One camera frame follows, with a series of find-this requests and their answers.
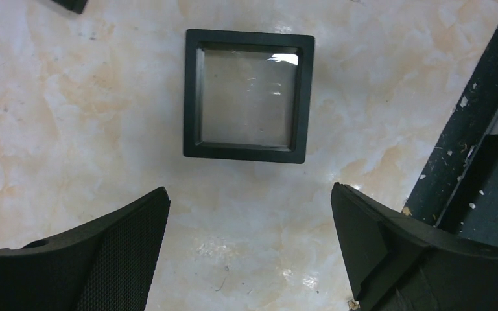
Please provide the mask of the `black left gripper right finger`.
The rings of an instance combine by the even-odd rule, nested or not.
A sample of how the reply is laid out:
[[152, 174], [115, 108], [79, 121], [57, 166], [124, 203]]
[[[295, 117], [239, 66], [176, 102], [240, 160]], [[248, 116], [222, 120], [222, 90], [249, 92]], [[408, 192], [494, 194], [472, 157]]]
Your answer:
[[498, 247], [333, 185], [331, 208], [361, 310], [498, 310]]

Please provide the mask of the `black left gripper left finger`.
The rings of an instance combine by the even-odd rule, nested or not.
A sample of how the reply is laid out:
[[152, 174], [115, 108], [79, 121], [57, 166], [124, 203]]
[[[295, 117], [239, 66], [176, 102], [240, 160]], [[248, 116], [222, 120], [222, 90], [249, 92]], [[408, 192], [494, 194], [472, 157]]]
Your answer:
[[159, 187], [63, 233], [0, 249], [0, 310], [144, 310], [170, 205]]

